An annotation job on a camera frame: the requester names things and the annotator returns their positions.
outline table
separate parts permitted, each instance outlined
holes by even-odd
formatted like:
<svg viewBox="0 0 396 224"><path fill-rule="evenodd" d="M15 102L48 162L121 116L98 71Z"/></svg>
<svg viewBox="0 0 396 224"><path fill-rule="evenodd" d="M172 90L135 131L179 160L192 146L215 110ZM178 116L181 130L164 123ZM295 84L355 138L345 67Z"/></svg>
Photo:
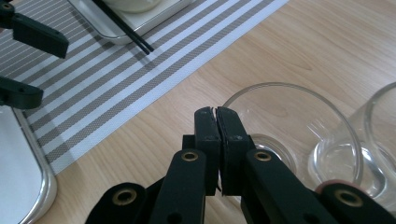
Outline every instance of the table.
<svg viewBox="0 0 396 224"><path fill-rule="evenodd" d="M290 0L58 174L57 199L37 223L83 223L110 187L151 185L193 133L194 111L249 85L302 85L350 115L396 80L394 21L392 0ZM234 198L206 198L205 223L244 222Z"/></svg>

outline black chopstick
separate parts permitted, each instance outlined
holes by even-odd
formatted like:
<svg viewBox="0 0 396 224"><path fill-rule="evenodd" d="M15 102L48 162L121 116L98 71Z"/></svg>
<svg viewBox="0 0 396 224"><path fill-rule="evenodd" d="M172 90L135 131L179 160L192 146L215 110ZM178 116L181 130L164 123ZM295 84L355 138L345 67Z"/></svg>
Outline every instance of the black chopstick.
<svg viewBox="0 0 396 224"><path fill-rule="evenodd" d="M106 5L102 0L92 0L103 12L113 20L120 29L127 34L136 45L145 51L146 54L154 51L154 48L146 42L142 36L138 35L123 19L121 19L110 7Z"/></svg>

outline white tray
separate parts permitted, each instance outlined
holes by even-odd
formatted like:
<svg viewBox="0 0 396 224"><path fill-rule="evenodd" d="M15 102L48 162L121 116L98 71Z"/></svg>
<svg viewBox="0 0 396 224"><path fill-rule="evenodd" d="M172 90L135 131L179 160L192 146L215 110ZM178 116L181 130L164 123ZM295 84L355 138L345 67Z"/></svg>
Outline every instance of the white tray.
<svg viewBox="0 0 396 224"><path fill-rule="evenodd" d="M92 0L68 0L99 35L117 45L132 40ZM175 15L195 0L162 0L158 6L143 13L114 10L135 32L145 34L161 22Z"/></svg>
<svg viewBox="0 0 396 224"><path fill-rule="evenodd" d="M0 106L0 223L31 223L55 199L56 180L20 110Z"/></svg>

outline drinking glass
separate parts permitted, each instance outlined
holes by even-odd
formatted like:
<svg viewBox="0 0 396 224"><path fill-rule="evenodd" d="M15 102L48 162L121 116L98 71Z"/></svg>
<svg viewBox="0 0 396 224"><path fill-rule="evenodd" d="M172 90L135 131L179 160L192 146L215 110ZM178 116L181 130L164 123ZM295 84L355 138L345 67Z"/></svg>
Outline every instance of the drinking glass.
<svg viewBox="0 0 396 224"><path fill-rule="evenodd" d="M330 179L361 183L360 142L323 96L293 84L261 83L224 106L238 113L256 148L275 152L306 187Z"/></svg>
<svg viewBox="0 0 396 224"><path fill-rule="evenodd" d="M361 188L396 217L396 82L375 93L349 122L361 142Z"/></svg>

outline striped placemat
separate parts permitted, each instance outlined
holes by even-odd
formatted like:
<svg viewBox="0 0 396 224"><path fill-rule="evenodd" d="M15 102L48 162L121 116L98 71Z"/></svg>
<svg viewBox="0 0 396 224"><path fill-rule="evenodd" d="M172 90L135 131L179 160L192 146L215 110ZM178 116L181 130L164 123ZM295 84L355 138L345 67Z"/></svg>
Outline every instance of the striped placemat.
<svg viewBox="0 0 396 224"><path fill-rule="evenodd" d="M0 76L45 91L25 112L55 174L139 111L216 56L288 0L197 0L135 44L101 38L64 0L25 0L17 11L51 26L70 41L58 59L0 35Z"/></svg>

